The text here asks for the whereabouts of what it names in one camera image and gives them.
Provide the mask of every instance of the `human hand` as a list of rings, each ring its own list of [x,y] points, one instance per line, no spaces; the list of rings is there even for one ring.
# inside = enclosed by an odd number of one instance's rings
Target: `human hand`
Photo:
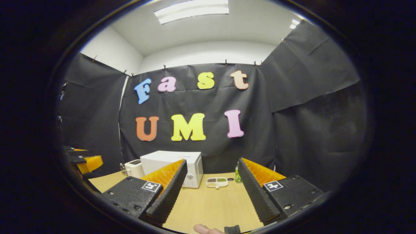
[[[196,224],[195,226],[193,226],[193,229],[200,234],[224,234],[222,231],[216,229],[216,228],[208,228],[205,225],[202,224]]]

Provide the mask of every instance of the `table surface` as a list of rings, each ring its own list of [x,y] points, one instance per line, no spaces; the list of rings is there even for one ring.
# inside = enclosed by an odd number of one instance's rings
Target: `table surface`
[[[90,179],[90,182],[104,192],[125,177],[121,172],[116,172]],[[210,177],[235,178],[235,173],[204,174],[199,188],[181,188],[164,228],[196,233],[193,226],[202,223],[221,231],[224,231],[224,227],[239,225],[241,232],[247,232],[263,226],[242,183],[233,180],[226,187],[209,188],[205,181]]]

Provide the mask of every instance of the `plastic bottle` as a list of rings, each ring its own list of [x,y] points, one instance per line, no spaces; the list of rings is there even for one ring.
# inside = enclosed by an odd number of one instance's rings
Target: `plastic bottle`
[[[235,182],[241,183],[241,177],[240,177],[240,174],[238,173],[238,162],[237,162],[237,166],[235,167]]]

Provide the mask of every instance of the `black curtain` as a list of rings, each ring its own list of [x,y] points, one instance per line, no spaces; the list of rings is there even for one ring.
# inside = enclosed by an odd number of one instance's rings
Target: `black curtain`
[[[247,74],[245,90],[231,73]],[[198,75],[212,72],[214,87],[200,90]],[[164,77],[176,78],[176,90],[158,91]],[[149,99],[138,104],[134,88],[146,79]],[[125,75],[79,55],[65,78],[61,102],[64,143],[103,156],[96,175],[119,170],[156,150],[201,151],[204,173],[232,172],[245,157],[284,174],[299,174],[322,190],[349,176],[360,160],[367,130],[367,108],[358,72],[336,42],[302,21],[261,66],[202,64],[157,70],[129,78],[119,115]],[[227,110],[240,110],[244,136],[228,138]],[[203,141],[172,141],[172,115],[188,122],[203,113]],[[137,117],[157,116],[155,139],[136,135]]]
[[[302,21],[260,70],[275,120],[277,171],[332,189],[360,161],[368,127],[353,64],[333,39]]]
[[[240,90],[231,73],[241,70],[249,84]],[[212,72],[214,87],[200,90],[198,75]],[[160,92],[158,85],[164,77],[176,78],[176,90]],[[138,104],[134,88],[151,80],[149,99]],[[120,113],[120,131],[125,161],[137,159],[157,150],[202,152],[204,173],[224,173],[235,170],[240,157],[260,163],[270,169],[275,162],[275,130],[266,93],[266,83],[258,67],[245,64],[188,65],[143,73],[129,79]],[[240,127],[244,136],[229,138],[227,110],[240,110]],[[188,122],[193,114],[203,113],[203,141],[172,141],[172,115],[181,114]],[[157,134],[152,141],[141,141],[136,135],[137,117],[146,117],[145,133],[150,133],[149,117],[158,116]]]
[[[119,107],[126,75],[79,53],[67,69],[59,103],[63,144],[101,155],[94,177],[119,171]]]

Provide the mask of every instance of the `ceiling light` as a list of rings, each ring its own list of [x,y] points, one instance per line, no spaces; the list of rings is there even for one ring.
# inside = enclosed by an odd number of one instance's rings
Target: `ceiling light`
[[[299,14],[296,14],[296,13],[294,13],[299,19],[301,19],[301,20],[305,20],[305,17],[303,17],[303,16],[301,16],[301,15],[299,15]]]
[[[161,24],[197,15],[228,15],[228,0],[193,0],[174,4],[154,12]]]
[[[298,24],[300,24],[300,22],[299,22],[299,21],[297,21],[297,20],[295,20],[295,19],[293,19],[293,20],[292,20],[292,24],[294,24],[294,25],[298,25]]]

